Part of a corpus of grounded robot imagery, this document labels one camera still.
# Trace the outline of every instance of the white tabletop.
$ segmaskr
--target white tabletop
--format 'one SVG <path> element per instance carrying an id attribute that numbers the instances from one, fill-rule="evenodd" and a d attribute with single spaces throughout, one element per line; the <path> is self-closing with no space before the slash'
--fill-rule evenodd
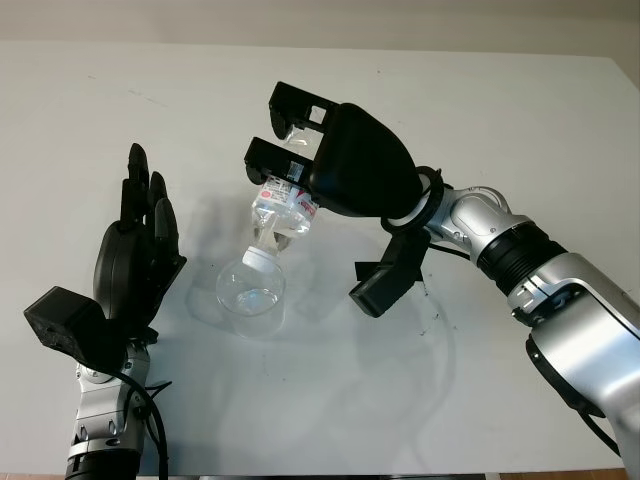
<path id="1" fill-rule="evenodd" d="M 149 382 L 170 470 L 377 474 L 620 466 L 530 365 L 527 328 L 471 264 L 427 253 L 385 316 L 347 296 L 377 260 L 373 219 L 321 211 L 283 254 L 287 320 L 249 341 L 216 324 L 217 268 L 247 245 L 243 156 L 275 141 L 284 80 L 356 103 L 456 187 L 489 185 L 632 296 L 640 287 L 637 89 L 607 59 L 499 54 L 0 43 L 0 471 L 65 468 L 71 358 L 22 310 L 52 285 L 91 294 L 131 142 L 166 178 L 189 259 L 152 324 Z M 143 471 L 155 471 L 145 449 Z"/>

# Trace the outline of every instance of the robotic arm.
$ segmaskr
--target robotic arm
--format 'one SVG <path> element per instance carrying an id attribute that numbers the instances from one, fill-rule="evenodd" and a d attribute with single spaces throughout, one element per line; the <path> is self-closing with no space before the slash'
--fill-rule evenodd
<path id="1" fill-rule="evenodd" d="M 98 254 L 95 300 L 53 287 L 24 312 L 44 346 L 78 362 L 81 396 L 68 480 L 134 480 L 145 428 L 158 449 L 159 478 L 168 478 L 167 443 L 153 397 L 171 382 L 144 387 L 147 346 L 158 338 L 149 324 L 186 259 L 178 252 L 164 180 L 157 172 L 149 180 L 138 144 L 131 147 L 128 168 L 120 219 L 107 229 Z"/>
<path id="2" fill-rule="evenodd" d="M 356 105 L 336 104 L 284 83 L 269 101 L 280 139 L 296 128 L 323 133 L 313 161 L 254 138 L 249 179 L 273 175 L 346 216 L 380 217 L 392 238 L 350 296 L 378 317 L 414 283 L 432 242 L 448 242 L 507 297 L 531 328 L 534 366 L 640 478 L 640 307 L 602 272 L 568 253 L 488 187 L 454 190 L 440 170 L 415 167 L 400 140 Z M 320 110 L 320 120 L 313 113 Z M 618 446 L 591 416 L 606 417 Z"/>

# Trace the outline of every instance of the black cable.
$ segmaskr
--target black cable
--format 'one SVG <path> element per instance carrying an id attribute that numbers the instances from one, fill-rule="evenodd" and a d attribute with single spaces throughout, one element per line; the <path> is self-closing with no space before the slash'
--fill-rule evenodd
<path id="1" fill-rule="evenodd" d="M 165 388 L 167 388 L 169 385 L 171 385 L 173 382 L 172 381 L 168 381 L 163 383 L 162 385 L 156 385 L 153 387 L 146 387 L 147 390 L 153 390 L 154 392 L 151 394 L 151 398 L 156 398 L 156 396 Z"/>
<path id="2" fill-rule="evenodd" d="M 151 394 L 151 398 L 155 398 L 160 392 L 162 392 L 162 390 L 167 388 L 172 383 L 173 383 L 172 381 L 168 381 L 160 385 L 154 385 L 151 387 L 144 387 L 144 388 L 145 390 L 153 390 L 153 393 Z M 158 439 L 156 438 L 156 434 L 153 432 L 153 428 L 151 428 L 151 422 L 149 421 L 148 415 L 147 415 L 147 418 L 145 418 L 144 423 L 147 426 L 147 432 L 149 432 L 149 437 L 151 437 L 151 440 L 156 445 L 156 448 L 158 448 Z"/>
<path id="3" fill-rule="evenodd" d="M 471 260 L 471 257 L 468 254 L 466 254 L 464 252 L 461 252 L 460 250 L 454 250 L 453 248 L 441 247 L 440 245 L 436 245 L 434 243 L 430 243 L 429 244 L 429 248 L 432 248 L 433 250 L 437 250 L 439 252 L 450 253 L 451 255 L 455 255 L 456 257 L 464 258 L 465 260 Z"/>
<path id="4" fill-rule="evenodd" d="M 167 437 L 164 431 L 164 424 L 162 423 L 162 417 L 160 416 L 160 411 L 156 406 L 156 403 L 153 401 L 153 398 L 147 393 L 144 387 L 142 387 L 138 382 L 136 382 L 133 378 L 125 375 L 121 372 L 110 372 L 109 375 L 114 376 L 115 378 L 122 380 L 124 383 L 129 385 L 131 389 L 133 389 L 138 395 L 142 397 L 147 408 L 150 410 L 151 416 L 153 417 L 153 421 L 156 424 L 156 429 L 158 430 L 158 438 L 154 440 L 156 444 L 156 448 L 158 449 L 158 478 L 159 480 L 168 480 L 169 479 L 169 455 L 167 453 Z"/>
<path id="5" fill-rule="evenodd" d="M 586 412 L 578 412 L 578 415 L 580 415 L 580 418 L 582 418 L 582 420 L 584 420 L 584 423 L 587 424 L 587 427 L 589 427 L 591 429 L 591 431 L 593 433 L 596 434 L 596 436 L 602 440 L 602 442 L 611 449 L 611 451 L 613 453 L 615 453 L 616 455 L 620 456 L 620 449 L 618 448 L 618 444 L 615 442 L 615 440 L 613 438 L 611 438 L 609 435 L 607 435 L 607 433 L 602 430 L 600 428 L 600 426 L 593 420 L 593 418 L 591 418 L 591 415 L 589 415 Z"/>

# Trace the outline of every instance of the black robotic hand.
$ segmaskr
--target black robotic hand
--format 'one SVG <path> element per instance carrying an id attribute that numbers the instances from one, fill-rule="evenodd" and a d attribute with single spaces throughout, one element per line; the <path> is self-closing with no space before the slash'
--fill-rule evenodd
<path id="1" fill-rule="evenodd" d="M 94 273 L 95 300 L 53 287 L 25 310 L 46 347 L 98 371 L 119 370 L 130 340 L 155 343 L 149 324 L 186 259 L 164 179 L 134 143 L 122 182 L 120 220 L 105 232 Z"/>
<path id="2" fill-rule="evenodd" d="M 324 110 L 322 120 L 311 120 L 314 109 Z M 323 133 L 322 141 L 312 161 L 254 138 L 245 155 L 249 179 L 260 185 L 272 175 L 306 190 L 321 207 L 335 213 L 382 220 L 392 234 L 389 246 L 350 293 L 365 313 L 382 315 L 420 275 L 430 243 L 422 227 L 442 199 L 439 171 L 416 168 L 398 137 L 356 105 L 334 103 L 278 82 L 269 111 L 278 138 L 285 139 L 296 127 Z M 426 194 L 421 174 L 429 178 L 431 194 L 419 221 L 393 227 L 390 220 L 412 213 Z"/>

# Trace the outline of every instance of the bottle cap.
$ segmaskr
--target bottle cap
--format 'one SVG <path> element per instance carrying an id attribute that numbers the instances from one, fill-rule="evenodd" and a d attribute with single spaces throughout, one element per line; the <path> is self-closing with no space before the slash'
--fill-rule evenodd
<path id="1" fill-rule="evenodd" d="M 242 256 L 242 263 L 262 273 L 278 269 L 278 258 L 256 247 L 249 247 Z"/>

